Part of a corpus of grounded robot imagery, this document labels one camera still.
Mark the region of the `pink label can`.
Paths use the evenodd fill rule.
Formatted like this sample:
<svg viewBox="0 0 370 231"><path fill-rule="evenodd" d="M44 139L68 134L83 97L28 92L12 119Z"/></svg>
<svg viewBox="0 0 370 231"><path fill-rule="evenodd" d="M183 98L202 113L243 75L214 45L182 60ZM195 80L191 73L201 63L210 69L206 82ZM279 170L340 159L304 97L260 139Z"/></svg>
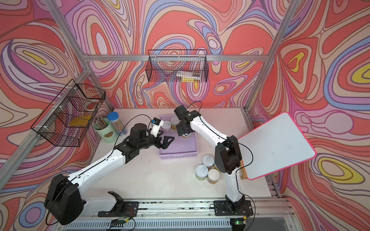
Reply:
<svg viewBox="0 0 370 231"><path fill-rule="evenodd" d="M172 124L170 121L164 121L161 129L164 131L164 133L170 133L172 130Z"/></svg>

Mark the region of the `purple perforated plastic basket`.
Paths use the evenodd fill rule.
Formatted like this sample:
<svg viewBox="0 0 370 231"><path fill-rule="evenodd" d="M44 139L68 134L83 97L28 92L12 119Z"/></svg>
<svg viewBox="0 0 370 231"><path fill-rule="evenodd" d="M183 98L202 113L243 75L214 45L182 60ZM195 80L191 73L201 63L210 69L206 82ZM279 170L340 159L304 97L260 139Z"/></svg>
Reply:
<svg viewBox="0 0 370 231"><path fill-rule="evenodd" d="M167 149L158 150L158 154L161 159L177 159L197 156L198 141L195 133L191 133L189 136L184 138L183 136L178 136L177 131L171 129L170 133L165 133L164 135L174 137L174 140Z"/></svg>

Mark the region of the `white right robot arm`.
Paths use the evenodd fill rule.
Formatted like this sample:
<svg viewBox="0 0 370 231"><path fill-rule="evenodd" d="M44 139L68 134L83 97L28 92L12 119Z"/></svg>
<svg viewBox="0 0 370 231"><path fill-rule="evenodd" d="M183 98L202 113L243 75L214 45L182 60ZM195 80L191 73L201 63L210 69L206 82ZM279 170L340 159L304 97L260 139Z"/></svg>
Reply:
<svg viewBox="0 0 370 231"><path fill-rule="evenodd" d="M190 112L181 105L175 108L174 113L180 120L176 126L179 136L196 132L214 147L215 165L224 175L226 184L226 208L229 213L236 214L245 201L245 196L239 192L237 184L237 170L242 160L238 139L216 130L196 110Z"/></svg>

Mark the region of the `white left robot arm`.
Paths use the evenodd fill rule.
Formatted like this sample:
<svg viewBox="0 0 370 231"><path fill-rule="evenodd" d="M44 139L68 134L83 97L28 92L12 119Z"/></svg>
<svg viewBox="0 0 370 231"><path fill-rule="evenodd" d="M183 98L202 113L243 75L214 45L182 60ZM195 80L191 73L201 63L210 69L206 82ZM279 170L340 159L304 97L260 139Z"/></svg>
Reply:
<svg viewBox="0 0 370 231"><path fill-rule="evenodd" d="M55 176L44 202L45 208L61 225L70 224L80 215L96 212L126 216L124 201L114 191L109 191L109 197L95 199L85 198L84 193L113 170L128 164L140 150L151 146L165 150L174 140L174 137L165 136L159 126L149 130L143 123L135 124L130 135L109 154L68 176Z"/></svg>

